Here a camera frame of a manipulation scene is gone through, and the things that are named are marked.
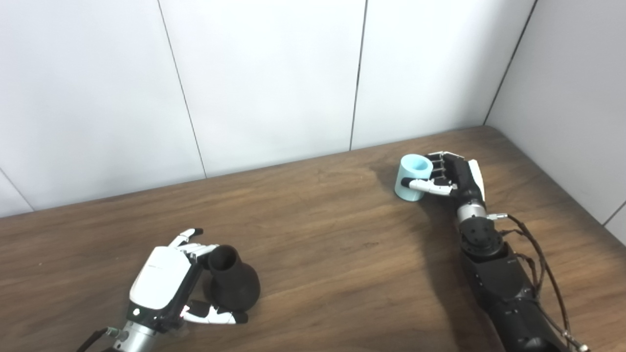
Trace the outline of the white and black left hand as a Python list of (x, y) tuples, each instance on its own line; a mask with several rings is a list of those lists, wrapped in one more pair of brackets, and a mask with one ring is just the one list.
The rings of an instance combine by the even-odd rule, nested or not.
[(211, 260), (230, 254), (226, 245), (191, 243), (202, 229), (187, 229), (169, 245), (156, 246), (130, 289), (127, 318), (133, 323), (166, 333), (185, 322), (200, 325), (243, 325), (246, 312), (227, 309), (217, 302), (192, 299), (204, 270), (217, 274)]

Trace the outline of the white and black right hand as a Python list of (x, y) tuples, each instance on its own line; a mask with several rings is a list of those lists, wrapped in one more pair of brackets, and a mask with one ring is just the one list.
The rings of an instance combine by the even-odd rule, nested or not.
[(476, 160), (446, 151), (426, 154), (425, 158), (433, 166), (430, 175), (402, 176), (403, 189), (485, 206), (484, 182)]

